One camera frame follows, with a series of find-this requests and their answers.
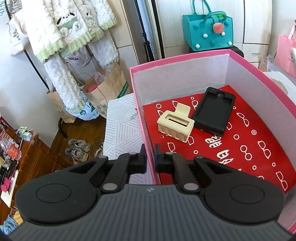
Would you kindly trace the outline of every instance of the pink shopping bag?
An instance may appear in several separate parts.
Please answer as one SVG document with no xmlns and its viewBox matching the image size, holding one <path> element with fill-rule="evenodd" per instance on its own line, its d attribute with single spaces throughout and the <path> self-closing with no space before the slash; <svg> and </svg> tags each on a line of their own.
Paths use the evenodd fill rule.
<svg viewBox="0 0 296 241">
<path fill-rule="evenodd" d="M 293 78 L 296 78 L 296 68 L 291 54 L 291 48 L 296 48 L 296 38 L 292 37 L 294 31 L 295 25 L 292 27 L 289 36 L 279 34 L 276 63 L 287 71 Z"/>
</svg>

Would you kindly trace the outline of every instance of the pink box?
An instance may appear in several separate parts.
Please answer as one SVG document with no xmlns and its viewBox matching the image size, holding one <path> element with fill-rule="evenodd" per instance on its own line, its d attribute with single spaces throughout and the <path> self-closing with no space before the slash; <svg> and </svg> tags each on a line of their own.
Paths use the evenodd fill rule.
<svg viewBox="0 0 296 241">
<path fill-rule="evenodd" d="M 212 50 L 175 56 L 132 67 L 130 74 L 155 184 L 160 184 L 160 180 L 154 171 L 143 105 L 204 93 L 208 87 L 224 85 L 230 85 L 256 111 L 296 169 L 296 105 L 272 80 L 235 52 Z M 279 223 L 293 232 L 295 220 L 296 196 L 285 206 Z"/>
</svg>

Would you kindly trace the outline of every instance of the dog face print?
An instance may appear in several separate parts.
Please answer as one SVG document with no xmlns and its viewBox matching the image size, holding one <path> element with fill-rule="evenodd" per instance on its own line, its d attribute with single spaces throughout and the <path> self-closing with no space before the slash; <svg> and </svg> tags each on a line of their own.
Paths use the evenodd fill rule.
<svg viewBox="0 0 296 241">
<path fill-rule="evenodd" d="M 68 20 L 73 19 L 74 17 L 75 17 L 75 14 L 70 12 L 68 15 L 60 17 L 59 20 L 57 21 L 57 25 L 63 24 Z"/>
</svg>

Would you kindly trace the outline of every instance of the wardrobe door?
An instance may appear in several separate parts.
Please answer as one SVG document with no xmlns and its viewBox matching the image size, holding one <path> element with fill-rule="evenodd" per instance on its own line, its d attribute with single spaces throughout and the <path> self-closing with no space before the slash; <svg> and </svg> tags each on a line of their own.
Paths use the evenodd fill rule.
<svg viewBox="0 0 296 241">
<path fill-rule="evenodd" d="M 243 43 L 236 43 L 236 42 L 233 43 L 233 45 L 238 47 L 241 51 L 242 51 L 242 44 Z"/>
<path fill-rule="evenodd" d="M 240 46 L 244 38 L 244 0 L 207 0 L 211 11 L 223 11 L 233 20 L 234 45 Z M 205 14 L 208 13 L 207 7 L 203 2 Z"/>
<path fill-rule="evenodd" d="M 160 22 L 163 47 L 169 48 L 174 46 L 186 45 L 183 36 L 182 16 L 193 14 L 191 0 L 161 0 L 155 1 L 157 13 Z M 201 0 L 195 1 L 195 8 L 198 14 L 203 14 Z"/>
<path fill-rule="evenodd" d="M 269 44 L 272 22 L 272 0 L 245 1 L 244 43 Z"/>
<path fill-rule="evenodd" d="M 189 45 L 186 44 L 181 46 L 169 47 L 169 48 L 165 48 L 164 51 L 165 51 L 166 58 L 187 54 L 189 53 Z"/>
</svg>

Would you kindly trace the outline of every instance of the clothes rack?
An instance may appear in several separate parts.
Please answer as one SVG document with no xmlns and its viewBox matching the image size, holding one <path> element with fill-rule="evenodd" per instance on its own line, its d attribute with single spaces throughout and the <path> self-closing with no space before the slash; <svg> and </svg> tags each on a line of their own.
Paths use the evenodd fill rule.
<svg viewBox="0 0 296 241">
<path fill-rule="evenodd" d="M 11 4 L 7 4 L 7 0 L 4 0 L 3 2 L 0 3 L 0 16 L 2 16 L 4 12 L 7 12 L 8 18 L 9 18 L 9 20 L 11 20 L 11 13 L 15 13 L 17 10 L 20 10 L 21 8 L 22 8 L 22 1 L 21 0 L 16 0 L 16 1 L 12 2 Z M 35 70 L 35 72 L 37 73 L 37 75 L 39 76 L 41 81 L 43 82 L 43 84 L 49 90 L 47 83 L 45 82 L 45 80 L 41 76 L 40 72 L 38 71 L 38 69 L 34 65 L 28 52 L 26 50 L 24 50 L 24 53 L 25 53 L 27 59 L 29 60 L 30 64 L 32 65 L 33 69 Z M 63 122 L 63 119 L 60 118 L 59 122 L 58 122 L 58 129 L 59 129 L 59 132 L 62 134 L 62 136 L 67 139 L 68 135 L 62 129 L 62 122 Z"/>
</svg>

